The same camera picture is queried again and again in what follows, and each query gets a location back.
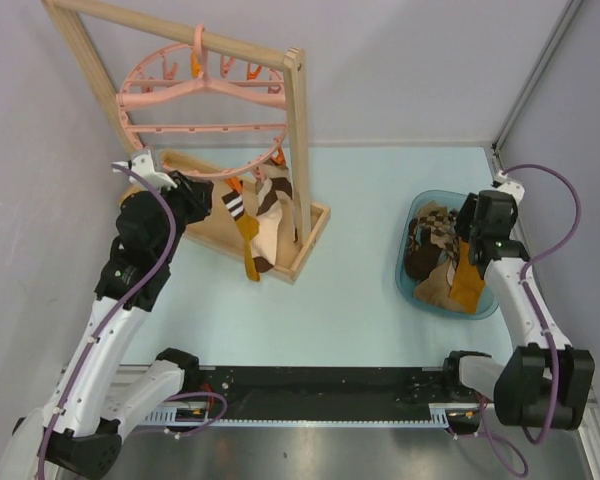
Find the gray wall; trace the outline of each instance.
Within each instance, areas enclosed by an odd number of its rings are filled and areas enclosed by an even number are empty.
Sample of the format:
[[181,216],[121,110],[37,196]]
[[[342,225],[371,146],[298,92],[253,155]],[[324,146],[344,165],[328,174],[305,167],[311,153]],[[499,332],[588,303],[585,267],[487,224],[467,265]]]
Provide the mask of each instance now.
[[[593,352],[600,401],[600,0],[587,2],[503,149],[505,166],[540,163],[580,193],[583,217],[572,242],[538,266],[547,303],[576,347]],[[532,253],[569,229],[569,193],[543,173],[527,187],[523,225]]]
[[0,2],[0,455],[48,398],[114,234],[122,150],[40,2]]

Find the plastic clip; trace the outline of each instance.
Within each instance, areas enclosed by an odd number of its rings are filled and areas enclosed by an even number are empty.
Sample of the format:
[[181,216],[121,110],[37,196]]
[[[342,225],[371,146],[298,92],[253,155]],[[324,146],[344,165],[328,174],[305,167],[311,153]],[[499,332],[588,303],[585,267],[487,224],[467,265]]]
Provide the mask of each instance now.
[[251,70],[251,63],[247,63],[247,80],[256,80],[261,71],[262,65],[258,65],[255,70]]

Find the wooden frame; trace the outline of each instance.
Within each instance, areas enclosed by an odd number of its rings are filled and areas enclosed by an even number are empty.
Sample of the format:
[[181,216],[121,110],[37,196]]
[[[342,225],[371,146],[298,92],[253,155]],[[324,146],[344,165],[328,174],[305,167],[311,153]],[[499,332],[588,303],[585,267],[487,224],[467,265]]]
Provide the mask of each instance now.
[[[117,112],[116,89],[114,88],[103,64],[91,42],[79,14],[89,15],[110,23],[151,33],[169,40],[191,45],[194,41],[194,27],[163,20],[140,12],[97,0],[43,0],[49,16],[56,28],[66,40],[82,69],[89,86],[102,107],[107,119],[120,138],[125,150],[132,153],[135,149],[126,138],[120,125]],[[290,168],[294,188],[295,224],[298,228],[298,242],[294,243],[290,236],[279,235],[278,260],[272,270],[276,276],[293,283],[300,274],[329,216],[330,209],[311,202],[309,191],[309,147],[307,128],[307,95],[306,66],[304,50],[292,48],[287,52],[253,45],[204,31],[203,46],[211,52],[237,58],[246,62],[263,65],[283,73],[286,98],[289,149],[291,151]],[[189,167],[195,165],[200,171],[219,171],[213,165],[195,157],[168,150],[173,161],[186,162]],[[245,181],[245,203],[247,207],[255,202],[255,185]],[[222,190],[220,183],[216,185],[218,193]],[[221,212],[212,213],[211,217],[200,224],[187,229],[187,236],[192,240],[207,245],[222,253],[241,257],[241,239],[228,235],[225,223],[231,219]]]

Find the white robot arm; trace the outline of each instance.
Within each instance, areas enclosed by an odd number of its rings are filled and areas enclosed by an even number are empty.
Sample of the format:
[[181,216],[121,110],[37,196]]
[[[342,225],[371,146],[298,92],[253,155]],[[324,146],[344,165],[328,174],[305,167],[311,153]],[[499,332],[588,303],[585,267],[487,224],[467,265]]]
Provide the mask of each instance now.
[[502,172],[494,186],[468,196],[456,230],[499,302],[514,353],[504,366],[478,352],[452,352],[445,360],[447,378],[492,399],[503,425],[543,427],[545,435],[548,428],[577,428],[593,358],[571,346],[538,290],[524,246],[509,238],[524,188]]
[[49,471],[48,462],[85,478],[102,478],[122,442],[156,406],[180,391],[199,389],[198,359],[167,349],[140,379],[107,398],[127,347],[169,278],[182,233],[211,212],[213,189],[212,183],[179,172],[159,172],[149,150],[114,169],[153,193],[143,190],[122,203],[119,236],[80,344],[47,404],[16,426],[0,463],[0,480],[34,479],[40,469]]

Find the metal floor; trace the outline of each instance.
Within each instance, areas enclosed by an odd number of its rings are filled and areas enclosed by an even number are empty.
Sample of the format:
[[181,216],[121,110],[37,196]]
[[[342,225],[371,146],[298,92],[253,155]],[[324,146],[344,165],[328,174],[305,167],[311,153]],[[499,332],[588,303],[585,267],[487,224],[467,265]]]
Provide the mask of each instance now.
[[[530,479],[592,478],[577,433],[552,432],[545,444],[533,447],[519,429],[495,430],[506,430],[523,451]],[[512,459],[509,452],[505,455]],[[217,427],[179,441],[134,435],[106,480],[451,478],[514,477],[500,466],[486,439],[454,441],[442,430]]]

